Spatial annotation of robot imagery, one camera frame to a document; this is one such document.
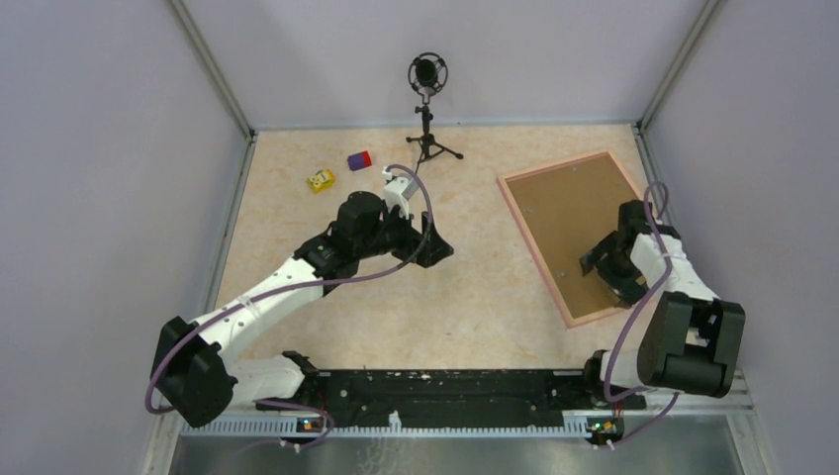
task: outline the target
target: tripod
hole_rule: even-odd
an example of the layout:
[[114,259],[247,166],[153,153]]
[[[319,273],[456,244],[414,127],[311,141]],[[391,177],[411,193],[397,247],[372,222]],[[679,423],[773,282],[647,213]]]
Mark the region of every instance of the tripod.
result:
[[[427,104],[424,104],[422,107],[414,107],[414,113],[422,114],[422,137],[405,137],[405,141],[408,143],[419,142],[421,152],[419,153],[416,170],[420,170],[420,165],[423,162],[429,161],[445,151],[451,153],[457,159],[463,159],[463,153],[458,153],[445,145],[441,145],[434,139],[434,134],[431,133],[431,120],[434,116],[431,114],[431,111],[428,110]],[[431,153],[432,145],[438,147],[439,150]]]

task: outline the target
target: metal edge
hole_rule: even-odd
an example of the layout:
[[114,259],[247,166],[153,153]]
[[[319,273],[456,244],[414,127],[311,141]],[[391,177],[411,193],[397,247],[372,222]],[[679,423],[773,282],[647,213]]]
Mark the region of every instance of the metal edge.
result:
[[222,277],[225,274],[228,254],[231,251],[233,231],[235,230],[236,220],[238,219],[238,210],[241,207],[241,200],[244,196],[247,176],[250,173],[250,165],[253,162],[253,154],[256,151],[257,139],[258,135],[254,135],[247,143],[247,148],[244,151],[244,157],[241,161],[241,167],[239,168],[238,177],[236,178],[236,185],[230,196],[225,228],[222,231],[219,243],[216,247],[216,260],[210,270],[211,277],[210,284],[207,286],[207,295],[204,299],[204,312],[212,312],[216,309],[216,300],[219,298],[219,290],[222,287]]
[[169,6],[172,16],[175,17],[178,26],[181,28],[181,32],[184,34],[184,39],[187,44],[189,44],[193,53],[195,53],[195,57],[201,64],[202,69],[204,69],[207,79],[210,80],[210,83],[216,90],[216,94],[222,101],[222,105],[228,111],[228,114],[231,116],[242,135],[247,139],[252,138],[254,134],[253,128],[247,121],[247,117],[244,115],[241,106],[239,106],[230,85],[225,80],[222,71],[219,69],[216,60],[213,58],[213,54],[210,52],[210,48],[207,46],[207,42],[204,41],[204,37],[201,35],[198,26],[192,19],[192,15],[190,15],[189,10],[183,3],[183,0],[165,1]]
[[[658,162],[655,158],[655,153],[650,145],[650,141],[647,139],[647,133],[642,131],[640,127],[635,124],[632,126],[632,134],[635,136],[635,145],[638,147],[638,154],[641,155],[641,165],[644,167],[644,175],[647,177],[647,183],[655,181],[664,182],[664,179],[661,176],[661,169],[659,168]],[[662,196],[659,188],[653,189],[652,196],[653,204],[655,204],[656,208],[660,210],[662,205]],[[676,220],[673,217],[672,205],[672,201],[668,203],[667,208],[661,215],[661,221],[665,225],[678,228],[675,223]]]
[[641,119],[638,121],[638,128],[642,132],[649,129],[650,124],[652,124],[655,119],[662,103],[667,98],[670,90],[673,88],[676,79],[678,79],[679,75],[688,64],[688,60],[691,58],[692,53],[696,49],[699,40],[701,40],[702,35],[707,31],[708,24],[713,18],[715,18],[716,14],[719,12],[719,7],[721,7],[723,3],[723,0],[705,0],[705,4],[702,6],[694,24],[688,31],[688,35],[682,42],[682,46],[676,53],[676,57],[674,57],[673,62],[670,63],[670,67],[667,69],[664,78],[662,78],[659,83],[655,94],[653,94],[652,100],[647,105],[643,116],[641,116]]
[[[655,404],[643,410],[625,410],[623,413],[626,416],[655,416],[661,412],[665,405]],[[587,418],[608,418],[611,417],[611,411],[605,410],[571,410],[563,411],[562,415],[565,417],[584,416]],[[676,405],[669,413],[668,417],[697,417],[697,416],[752,416],[755,414],[753,408],[745,406],[683,406]]]
[[745,475],[781,473],[772,446],[761,430],[758,414],[728,416],[728,428]]
[[183,425],[183,420],[174,414],[155,418],[151,438],[145,450],[145,460],[140,472],[142,475],[169,473]]
[[[618,119],[591,119],[591,120],[529,120],[529,119],[507,119],[507,120],[483,120],[483,119],[445,119],[440,118],[439,122],[434,117],[434,126],[446,129],[478,128],[478,127],[550,127],[550,126],[623,126],[637,122],[636,118]],[[398,120],[390,122],[358,122],[347,124],[299,124],[295,126],[265,126],[256,129],[260,132],[297,132],[297,131],[344,131],[359,129],[409,129],[419,128],[420,123],[416,120]]]
[[[274,414],[219,416],[203,427],[184,426],[180,435],[184,437],[281,437],[315,438],[319,432],[297,432],[297,416]],[[337,427],[330,438],[358,437],[411,437],[411,438],[468,438],[468,437],[589,437],[589,423],[586,417],[566,417],[559,427],[402,427],[393,416],[387,426],[380,427]]]

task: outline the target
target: table surface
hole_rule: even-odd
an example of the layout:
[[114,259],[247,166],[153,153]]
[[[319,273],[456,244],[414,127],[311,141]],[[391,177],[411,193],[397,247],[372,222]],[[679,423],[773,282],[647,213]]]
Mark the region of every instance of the table surface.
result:
[[[261,281],[306,239],[321,233],[357,190],[382,193],[381,169],[413,166],[418,129],[284,131],[259,134],[233,232],[218,304]],[[572,330],[542,281],[498,186],[499,175],[604,148],[646,186],[628,125],[435,128],[466,155],[424,163],[440,235],[453,256],[430,269],[408,266],[388,277],[344,285],[263,334],[244,358],[294,349],[320,368],[575,368],[609,348],[627,311]],[[346,157],[369,150],[373,166],[351,172]],[[314,194],[306,178],[330,169],[334,186]],[[420,193],[412,212],[424,209]],[[418,227],[419,217],[415,219]],[[358,275],[397,263],[361,262]],[[637,347],[653,305],[625,348]]]

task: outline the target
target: gray wall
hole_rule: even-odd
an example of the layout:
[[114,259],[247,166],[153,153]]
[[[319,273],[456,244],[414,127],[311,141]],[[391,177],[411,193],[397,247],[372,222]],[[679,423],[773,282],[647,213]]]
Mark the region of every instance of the gray wall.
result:
[[136,473],[243,140],[165,3],[0,5],[0,473]]
[[728,2],[653,126],[692,261],[747,312],[741,365],[785,473],[835,473],[839,3]]
[[418,125],[407,71],[433,50],[439,123],[638,119],[703,0],[188,0],[258,128]]

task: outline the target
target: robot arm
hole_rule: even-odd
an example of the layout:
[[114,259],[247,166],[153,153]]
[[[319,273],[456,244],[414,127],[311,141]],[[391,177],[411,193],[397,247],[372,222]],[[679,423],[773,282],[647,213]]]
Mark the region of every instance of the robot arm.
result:
[[385,175],[384,199],[369,192],[350,194],[326,231],[304,242],[268,278],[214,312],[189,323],[176,317],[163,327],[152,374],[182,338],[218,320],[174,355],[155,385],[190,426],[207,424],[230,405],[291,398],[303,382],[304,368],[285,356],[261,361],[239,361],[239,356],[287,315],[347,283],[361,259],[391,253],[431,267],[454,252],[426,212],[423,233],[412,227],[408,200],[418,185],[410,177]]
[[[637,200],[621,205],[617,231],[580,259],[584,275],[597,269],[624,307],[643,297],[646,283],[661,278],[665,255],[671,259],[671,273],[660,297],[654,296],[659,297],[658,306],[641,346],[618,355],[613,381],[721,398],[734,376],[745,323],[743,308],[720,300],[697,275],[676,230],[657,223],[665,254],[646,221],[644,206]],[[691,333],[699,338],[688,343]],[[599,351],[587,363],[597,368],[600,381],[606,373],[602,363],[609,357],[608,351]]]

